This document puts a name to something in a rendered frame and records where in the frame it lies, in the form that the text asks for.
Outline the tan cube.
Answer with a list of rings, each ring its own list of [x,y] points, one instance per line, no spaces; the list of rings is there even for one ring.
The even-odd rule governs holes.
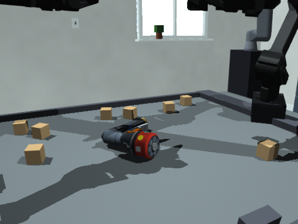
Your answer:
[[[100,118],[101,118],[101,120],[111,120],[111,118],[112,118],[111,107],[102,107],[100,109]]]
[[[192,105],[192,97],[189,95],[180,96],[180,104],[183,106]]]
[[[164,113],[174,113],[175,103],[172,101],[163,101],[163,112]]]
[[[28,121],[27,120],[16,120],[13,123],[14,135],[24,135],[29,131]]]
[[[24,153],[27,165],[43,164],[46,158],[44,144],[29,144]]]
[[[48,124],[38,123],[31,127],[32,137],[35,139],[43,140],[50,136],[50,129]]]
[[[127,106],[123,108],[123,118],[133,120],[136,117],[137,117],[136,107]]]
[[[277,158],[279,152],[279,145],[271,140],[259,141],[256,150],[256,156],[265,161],[270,161]]]

